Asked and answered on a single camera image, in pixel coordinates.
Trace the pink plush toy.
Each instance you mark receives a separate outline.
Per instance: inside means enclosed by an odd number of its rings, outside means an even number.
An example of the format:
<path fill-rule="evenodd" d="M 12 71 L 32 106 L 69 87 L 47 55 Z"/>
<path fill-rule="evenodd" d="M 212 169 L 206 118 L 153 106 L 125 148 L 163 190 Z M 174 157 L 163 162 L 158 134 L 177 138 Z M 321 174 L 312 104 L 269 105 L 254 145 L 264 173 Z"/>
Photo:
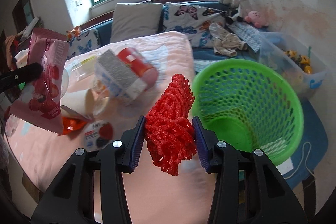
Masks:
<path fill-rule="evenodd" d="M 247 23 L 253 24 L 256 28 L 268 27 L 269 24 L 266 18 L 262 15 L 262 13 L 258 11 L 250 11 L 247 16 L 245 16 L 244 20 Z"/>

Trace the green plastic basket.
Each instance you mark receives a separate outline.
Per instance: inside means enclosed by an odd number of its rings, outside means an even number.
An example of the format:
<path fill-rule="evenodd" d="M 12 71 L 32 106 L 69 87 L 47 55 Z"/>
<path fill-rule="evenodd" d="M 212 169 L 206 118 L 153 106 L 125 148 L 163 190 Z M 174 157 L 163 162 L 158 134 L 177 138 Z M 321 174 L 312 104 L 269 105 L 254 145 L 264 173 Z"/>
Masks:
<path fill-rule="evenodd" d="M 191 112 L 234 148 L 263 150 L 274 165 L 289 159 L 303 136 L 301 102 L 291 85 L 255 61 L 215 62 L 193 82 Z"/>

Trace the blue sofa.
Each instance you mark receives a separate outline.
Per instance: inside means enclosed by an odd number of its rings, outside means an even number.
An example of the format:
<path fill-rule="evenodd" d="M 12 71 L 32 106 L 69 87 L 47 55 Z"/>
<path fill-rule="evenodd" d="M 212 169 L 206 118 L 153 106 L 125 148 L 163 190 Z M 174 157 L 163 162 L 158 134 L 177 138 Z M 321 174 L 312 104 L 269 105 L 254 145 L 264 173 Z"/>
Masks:
<path fill-rule="evenodd" d="M 205 7 L 210 7 L 212 9 L 218 10 L 227 10 L 224 8 L 224 5 L 220 5 L 218 3 L 215 4 L 214 1 L 196 1 L 196 2 L 183 2 L 182 4 L 190 4 L 201 5 Z M 163 5 L 163 12 L 161 13 L 161 17 L 159 20 L 159 28 L 158 32 L 163 31 L 163 19 L 164 15 L 167 12 L 166 5 Z M 98 19 L 92 19 L 88 23 L 82 24 L 80 27 L 82 30 L 87 30 L 91 28 L 97 28 L 98 33 L 101 39 L 101 45 L 104 46 L 109 43 L 110 36 L 112 33 L 112 17 L 113 12 L 108 12 L 107 15 L 103 15 L 102 19 L 98 17 Z M 213 53 L 213 50 L 209 48 L 194 48 L 193 49 L 193 57 L 194 59 L 200 63 L 201 61 L 205 63 L 205 65 L 210 65 L 210 61 L 214 63 L 215 61 L 224 60 L 226 57 L 216 56 Z M 247 59 L 255 61 L 256 57 L 252 55 L 252 53 L 238 53 L 239 59 Z M 291 160 L 294 165 L 294 170 L 289 171 L 285 174 L 285 177 L 288 177 L 293 174 L 291 178 L 287 180 L 288 184 L 294 188 L 300 182 L 303 184 L 303 189 L 306 190 L 312 186 L 315 186 L 315 179 L 317 178 L 317 174 L 315 177 L 309 173 L 307 168 L 313 173 L 314 169 L 317 167 L 318 163 L 324 157 L 329 141 L 327 138 L 326 130 L 318 117 L 316 111 L 314 110 L 312 104 L 307 100 L 303 99 L 301 101 L 303 114 L 304 114 L 304 132 L 302 141 L 299 144 L 299 148 L 295 151 Z M 304 166 L 304 162 L 307 160 L 307 168 Z"/>

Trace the orange red snack bag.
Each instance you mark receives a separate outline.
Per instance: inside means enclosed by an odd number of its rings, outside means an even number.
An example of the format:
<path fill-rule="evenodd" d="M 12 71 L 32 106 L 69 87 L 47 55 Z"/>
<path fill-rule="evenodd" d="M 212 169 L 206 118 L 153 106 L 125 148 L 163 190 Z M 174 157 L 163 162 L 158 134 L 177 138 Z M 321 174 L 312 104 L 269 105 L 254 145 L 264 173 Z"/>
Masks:
<path fill-rule="evenodd" d="M 61 135 L 68 135 L 72 132 L 81 130 L 87 123 L 87 118 L 80 114 L 62 112 L 63 131 Z"/>

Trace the white blue milk carton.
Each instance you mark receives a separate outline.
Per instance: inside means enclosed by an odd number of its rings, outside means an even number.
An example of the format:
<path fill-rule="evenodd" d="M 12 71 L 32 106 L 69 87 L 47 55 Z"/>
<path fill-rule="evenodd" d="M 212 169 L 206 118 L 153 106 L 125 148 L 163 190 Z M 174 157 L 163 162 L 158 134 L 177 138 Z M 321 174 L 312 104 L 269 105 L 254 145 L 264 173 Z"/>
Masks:
<path fill-rule="evenodd" d="M 102 53 L 94 66 L 98 80 L 108 89 L 110 96 L 129 104 L 147 87 L 131 69 L 111 50 Z"/>

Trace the clear plastic storage box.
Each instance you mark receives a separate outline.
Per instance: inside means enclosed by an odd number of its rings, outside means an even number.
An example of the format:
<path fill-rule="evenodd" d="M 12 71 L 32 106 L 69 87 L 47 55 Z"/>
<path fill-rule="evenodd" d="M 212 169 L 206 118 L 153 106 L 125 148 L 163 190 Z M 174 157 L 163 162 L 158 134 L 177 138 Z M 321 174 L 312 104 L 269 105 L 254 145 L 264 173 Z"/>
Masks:
<path fill-rule="evenodd" d="M 273 69 L 291 85 L 298 97 L 311 98 L 322 85 L 326 76 L 326 65 L 311 51 L 311 47 L 303 45 L 294 37 L 281 32 L 263 32 L 259 51 L 259 62 Z M 311 75 L 286 56 L 283 50 L 293 50 L 299 55 L 309 57 L 313 68 Z"/>

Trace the pink blanket table cover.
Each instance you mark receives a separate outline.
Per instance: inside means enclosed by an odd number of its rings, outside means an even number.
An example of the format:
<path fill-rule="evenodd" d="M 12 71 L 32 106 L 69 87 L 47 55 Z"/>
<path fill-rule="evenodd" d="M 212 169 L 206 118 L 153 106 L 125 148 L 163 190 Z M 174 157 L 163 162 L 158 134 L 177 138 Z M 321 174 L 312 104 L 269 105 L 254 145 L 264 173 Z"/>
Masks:
<path fill-rule="evenodd" d="M 158 71 L 155 85 L 129 105 L 108 101 L 99 119 L 109 121 L 114 138 L 146 115 L 167 88 L 174 74 L 180 73 L 193 80 L 193 51 L 187 37 L 178 32 L 167 32 L 107 44 L 99 49 L 69 59 L 65 67 L 73 66 L 91 56 L 108 50 L 119 53 L 124 48 L 138 50 Z M 18 163 L 41 191 L 47 189 L 72 153 L 83 146 L 84 135 L 75 132 L 59 136 L 25 121 L 6 125 L 7 143 Z M 133 223 L 206 223 L 213 199 L 215 178 L 205 173 L 199 159 L 179 165 L 178 176 L 171 176 L 154 166 L 146 147 L 143 147 L 138 167 L 123 176 L 127 204 Z"/>

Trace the pink snack wrapper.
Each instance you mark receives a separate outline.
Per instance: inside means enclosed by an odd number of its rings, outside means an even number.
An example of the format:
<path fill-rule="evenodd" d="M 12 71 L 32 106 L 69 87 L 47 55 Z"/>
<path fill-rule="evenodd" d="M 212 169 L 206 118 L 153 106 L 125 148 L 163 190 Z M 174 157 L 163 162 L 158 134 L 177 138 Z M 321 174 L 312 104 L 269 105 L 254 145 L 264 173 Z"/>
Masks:
<path fill-rule="evenodd" d="M 64 35 L 33 29 L 27 65 L 37 63 L 42 71 L 36 80 L 26 82 L 20 97 L 11 105 L 11 115 L 44 130 L 63 133 L 60 98 L 69 47 Z"/>

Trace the small clear yogurt cup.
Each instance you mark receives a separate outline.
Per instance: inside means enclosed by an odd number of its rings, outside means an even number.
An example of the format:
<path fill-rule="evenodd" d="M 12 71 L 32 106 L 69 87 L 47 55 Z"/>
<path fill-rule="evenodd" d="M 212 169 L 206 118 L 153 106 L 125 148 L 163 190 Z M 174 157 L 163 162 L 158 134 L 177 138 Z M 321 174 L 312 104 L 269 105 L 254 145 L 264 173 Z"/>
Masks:
<path fill-rule="evenodd" d="M 104 112 L 109 102 L 109 90 L 100 80 L 95 79 L 92 91 L 95 96 L 93 114 L 99 116 Z"/>

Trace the orange fox plush toy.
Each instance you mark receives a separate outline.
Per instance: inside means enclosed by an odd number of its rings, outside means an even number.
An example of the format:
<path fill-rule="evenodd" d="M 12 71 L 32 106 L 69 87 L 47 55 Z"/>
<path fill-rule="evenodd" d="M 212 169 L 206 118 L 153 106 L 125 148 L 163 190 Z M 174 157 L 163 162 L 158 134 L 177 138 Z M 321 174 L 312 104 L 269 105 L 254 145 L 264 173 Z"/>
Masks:
<path fill-rule="evenodd" d="M 78 37 L 80 33 L 81 33 L 80 26 L 74 27 L 72 30 L 66 32 L 67 40 L 70 41 L 71 39 Z"/>

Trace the white paper cup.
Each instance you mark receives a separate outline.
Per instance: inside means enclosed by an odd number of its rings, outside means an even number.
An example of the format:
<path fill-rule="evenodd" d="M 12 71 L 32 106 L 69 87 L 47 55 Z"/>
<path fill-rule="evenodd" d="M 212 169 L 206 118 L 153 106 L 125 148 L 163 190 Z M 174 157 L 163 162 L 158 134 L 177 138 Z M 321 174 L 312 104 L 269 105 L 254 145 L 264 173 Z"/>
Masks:
<path fill-rule="evenodd" d="M 61 114 L 68 118 L 93 118 L 95 98 L 91 89 L 66 93 L 60 100 Z"/>

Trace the clear plastic cup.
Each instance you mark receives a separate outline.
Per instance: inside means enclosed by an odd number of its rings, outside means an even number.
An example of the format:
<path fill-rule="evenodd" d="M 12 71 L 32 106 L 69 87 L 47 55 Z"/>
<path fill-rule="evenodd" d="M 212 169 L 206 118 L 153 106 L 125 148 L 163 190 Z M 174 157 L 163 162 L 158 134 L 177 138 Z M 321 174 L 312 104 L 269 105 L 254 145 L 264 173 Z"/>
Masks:
<path fill-rule="evenodd" d="M 69 77 L 68 71 L 64 68 L 63 75 L 62 75 L 62 86 L 61 86 L 60 98 L 62 98 L 66 94 L 69 81 L 70 81 L 70 77 Z"/>

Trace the yellow toy vehicle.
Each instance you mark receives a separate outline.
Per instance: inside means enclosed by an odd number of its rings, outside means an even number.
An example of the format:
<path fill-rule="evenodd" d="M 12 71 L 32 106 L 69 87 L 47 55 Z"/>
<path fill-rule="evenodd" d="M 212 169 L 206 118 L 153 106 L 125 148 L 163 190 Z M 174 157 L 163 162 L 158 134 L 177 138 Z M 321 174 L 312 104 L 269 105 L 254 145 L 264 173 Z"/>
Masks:
<path fill-rule="evenodd" d="M 293 50 L 283 50 L 284 54 L 288 56 L 292 61 L 294 61 L 302 71 L 311 75 L 313 73 L 313 68 L 310 65 L 310 59 L 304 55 L 298 55 L 296 51 Z"/>

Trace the wall light switch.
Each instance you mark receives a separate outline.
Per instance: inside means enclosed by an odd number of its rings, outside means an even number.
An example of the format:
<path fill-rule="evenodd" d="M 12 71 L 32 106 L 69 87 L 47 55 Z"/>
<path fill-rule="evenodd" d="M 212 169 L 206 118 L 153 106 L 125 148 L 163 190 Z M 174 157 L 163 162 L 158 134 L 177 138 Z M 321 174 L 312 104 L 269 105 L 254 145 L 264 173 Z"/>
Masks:
<path fill-rule="evenodd" d="M 82 5 L 82 4 L 83 4 L 83 2 L 82 2 L 81 0 L 76 1 L 76 6 L 80 6 L 80 5 Z"/>

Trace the right butterfly pillow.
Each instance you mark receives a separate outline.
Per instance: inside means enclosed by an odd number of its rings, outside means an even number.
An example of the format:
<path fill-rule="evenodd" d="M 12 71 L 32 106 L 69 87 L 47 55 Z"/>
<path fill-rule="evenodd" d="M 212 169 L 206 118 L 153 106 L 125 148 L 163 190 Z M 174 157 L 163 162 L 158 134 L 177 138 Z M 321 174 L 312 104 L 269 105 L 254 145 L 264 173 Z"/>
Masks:
<path fill-rule="evenodd" d="M 225 17 L 226 12 L 218 9 L 167 2 L 163 7 L 163 30 L 186 35 L 193 48 L 212 48 L 210 25 L 224 26 Z"/>

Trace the beige crumpled cloth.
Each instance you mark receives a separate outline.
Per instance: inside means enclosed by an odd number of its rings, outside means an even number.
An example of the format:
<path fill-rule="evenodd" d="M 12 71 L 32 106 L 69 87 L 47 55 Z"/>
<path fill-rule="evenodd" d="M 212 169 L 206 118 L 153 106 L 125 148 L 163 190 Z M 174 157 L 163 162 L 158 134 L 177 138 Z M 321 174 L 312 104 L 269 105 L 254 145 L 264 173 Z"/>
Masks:
<path fill-rule="evenodd" d="M 218 23 L 211 23 L 209 31 L 212 36 L 214 53 L 226 57 L 236 57 L 238 51 L 246 51 L 248 45 L 237 35 L 227 31 Z"/>

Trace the red foam fruit net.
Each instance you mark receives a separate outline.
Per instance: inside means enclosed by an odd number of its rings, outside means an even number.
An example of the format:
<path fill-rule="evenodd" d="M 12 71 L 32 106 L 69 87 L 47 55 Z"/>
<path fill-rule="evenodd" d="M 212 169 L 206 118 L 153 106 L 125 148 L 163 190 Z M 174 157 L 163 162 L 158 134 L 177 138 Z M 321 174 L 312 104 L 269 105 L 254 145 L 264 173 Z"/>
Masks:
<path fill-rule="evenodd" d="M 189 111 L 195 97 L 189 80 L 175 74 L 145 117 L 145 140 L 153 164 L 162 172 L 178 175 L 178 166 L 197 152 Z"/>

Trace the grey patterned cloth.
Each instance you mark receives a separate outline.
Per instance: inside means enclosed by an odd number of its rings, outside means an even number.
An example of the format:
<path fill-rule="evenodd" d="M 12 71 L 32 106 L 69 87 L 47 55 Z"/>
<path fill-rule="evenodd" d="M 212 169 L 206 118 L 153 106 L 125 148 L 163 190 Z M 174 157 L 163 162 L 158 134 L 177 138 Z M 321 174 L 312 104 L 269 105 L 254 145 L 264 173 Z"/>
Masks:
<path fill-rule="evenodd" d="M 228 28 L 245 41 L 254 53 L 258 53 L 262 41 L 259 30 L 245 22 L 233 22 Z"/>

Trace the cow plush toy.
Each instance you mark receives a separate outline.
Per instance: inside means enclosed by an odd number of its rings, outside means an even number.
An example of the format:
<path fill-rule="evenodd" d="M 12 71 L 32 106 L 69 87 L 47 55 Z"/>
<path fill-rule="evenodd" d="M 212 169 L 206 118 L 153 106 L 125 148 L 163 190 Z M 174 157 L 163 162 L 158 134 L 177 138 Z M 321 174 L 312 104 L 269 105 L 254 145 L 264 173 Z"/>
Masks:
<path fill-rule="evenodd" d="M 226 23 L 243 22 L 251 10 L 252 7 L 249 0 L 231 0 Z"/>

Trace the left butterfly pillow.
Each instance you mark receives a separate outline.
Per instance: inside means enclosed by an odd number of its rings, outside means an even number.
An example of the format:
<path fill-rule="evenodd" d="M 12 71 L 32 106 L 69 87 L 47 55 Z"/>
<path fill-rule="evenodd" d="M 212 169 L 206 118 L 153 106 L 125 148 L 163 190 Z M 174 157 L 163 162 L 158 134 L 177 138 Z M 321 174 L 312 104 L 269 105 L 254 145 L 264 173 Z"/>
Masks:
<path fill-rule="evenodd" d="M 97 28 L 81 32 L 69 41 L 69 45 L 67 60 L 100 48 L 101 40 Z"/>

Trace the butterfly pillow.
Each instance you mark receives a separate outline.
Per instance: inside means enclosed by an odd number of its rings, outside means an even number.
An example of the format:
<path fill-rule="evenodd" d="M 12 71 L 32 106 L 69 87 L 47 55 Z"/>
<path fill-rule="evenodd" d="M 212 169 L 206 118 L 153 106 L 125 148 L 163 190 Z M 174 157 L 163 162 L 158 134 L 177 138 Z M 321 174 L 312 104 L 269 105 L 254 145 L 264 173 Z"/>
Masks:
<path fill-rule="evenodd" d="M 101 40 L 97 28 L 81 32 L 69 41 L 69 45 L 67 60 L 100 48 Z"/>
<path fill-rule="evenodd" d="M 218 9 L 167 2 L 163 7 L 163 30 L 186 35 L 193 48 L 212 48 L 210 25 L 224 26 L 225 17 L 226 12 Z"/>

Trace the grey pillow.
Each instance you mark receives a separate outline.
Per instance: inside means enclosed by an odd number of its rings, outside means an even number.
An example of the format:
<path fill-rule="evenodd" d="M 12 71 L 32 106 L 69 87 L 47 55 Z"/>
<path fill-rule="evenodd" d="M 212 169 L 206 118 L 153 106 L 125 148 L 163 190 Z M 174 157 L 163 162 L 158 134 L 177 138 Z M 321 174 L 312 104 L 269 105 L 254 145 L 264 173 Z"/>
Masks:
<path fill-rule="evenodd" d="M 110 43 L 154 35 L 158 32 L 163 4 L 117 3 L 113 13 Z"/>

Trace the strawberry yogurt lid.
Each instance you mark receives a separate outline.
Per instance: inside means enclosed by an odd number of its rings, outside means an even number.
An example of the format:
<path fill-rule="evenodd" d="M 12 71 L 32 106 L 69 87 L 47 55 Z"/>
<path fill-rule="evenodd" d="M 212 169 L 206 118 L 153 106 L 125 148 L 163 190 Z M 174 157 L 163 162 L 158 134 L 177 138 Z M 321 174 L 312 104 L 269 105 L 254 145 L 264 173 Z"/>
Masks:
<path fill-rule="evenodd" d="M 95 121 L 87 124 L 84 129 L 84 146 L 88 152 L 103 149 L 113 139 L 113 127 L 106 121 Z"/>

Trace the clear plastic bottle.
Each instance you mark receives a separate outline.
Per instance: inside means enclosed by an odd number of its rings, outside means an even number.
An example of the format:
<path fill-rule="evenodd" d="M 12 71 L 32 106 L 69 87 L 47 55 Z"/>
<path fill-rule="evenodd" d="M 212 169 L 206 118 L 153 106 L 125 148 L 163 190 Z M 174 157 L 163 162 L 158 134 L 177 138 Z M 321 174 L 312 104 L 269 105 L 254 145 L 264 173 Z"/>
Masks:
<path fill-rule="evenodd" d="M 95 73 L 95 65 L 98 60 L 98 56 L 90 56 L 84 60 L 73 61 L 66 65 L 66 70 L 69 73 L 71 82 L 81 81 Z"/>

